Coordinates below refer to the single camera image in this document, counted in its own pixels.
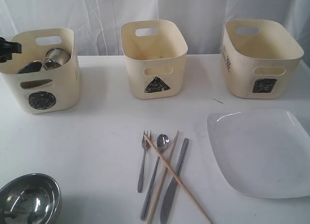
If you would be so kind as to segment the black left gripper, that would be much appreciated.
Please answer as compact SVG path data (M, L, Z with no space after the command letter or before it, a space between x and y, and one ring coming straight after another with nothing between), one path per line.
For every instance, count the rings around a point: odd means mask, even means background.
M0 63L12 60L13 54L21 54L22 45L17 42L10 42L0 37Z

